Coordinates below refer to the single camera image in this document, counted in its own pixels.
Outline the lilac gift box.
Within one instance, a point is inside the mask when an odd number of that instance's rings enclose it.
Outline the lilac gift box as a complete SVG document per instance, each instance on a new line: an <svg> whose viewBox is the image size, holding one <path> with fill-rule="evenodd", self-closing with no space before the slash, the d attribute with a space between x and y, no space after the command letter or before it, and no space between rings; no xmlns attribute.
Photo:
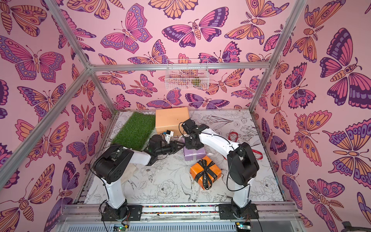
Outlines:
<svg viewBox="0 0 371 232"><path fill-rule="evenodd" d="M185 161L200 160L206 156L205 148L199 150L183 148Z"/></svg>

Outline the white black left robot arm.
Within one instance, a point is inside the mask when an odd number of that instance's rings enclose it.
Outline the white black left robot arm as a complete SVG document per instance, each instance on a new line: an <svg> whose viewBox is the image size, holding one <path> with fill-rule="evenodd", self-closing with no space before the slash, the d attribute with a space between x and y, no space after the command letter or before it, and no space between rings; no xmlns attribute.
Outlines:
<svg viewBox="0 0 371 232"><path fill-rule="evenodd" d="M126 148L122 145L110 146L93 164L93 173L103 182L108 200L105 203L101 220L122 221L129 217L129 207L121 187L121 177L129 164L151 166L161 155L175 154L183 149L185 143L166 141L163 136L155 134L144 151Z"/></svg>

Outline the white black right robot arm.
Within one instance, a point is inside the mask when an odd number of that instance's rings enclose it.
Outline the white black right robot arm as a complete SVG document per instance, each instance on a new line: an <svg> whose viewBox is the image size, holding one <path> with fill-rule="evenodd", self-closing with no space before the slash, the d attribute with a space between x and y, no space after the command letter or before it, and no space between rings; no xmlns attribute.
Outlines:
<svg viewBox="0 0 371 232"><path fill-rule="evenodd" d="M234 184L234 188L229 189L234 193L231 212L236 218L245 218L251 204L251 186L260 169L251 146L246 142L241 144L233 142L205 124L197 125L192 119L181 122L178 127L186 134L184 137L186 148L199 150L209 146L227 160L226 186L229 187L229 180Z"/></svg>

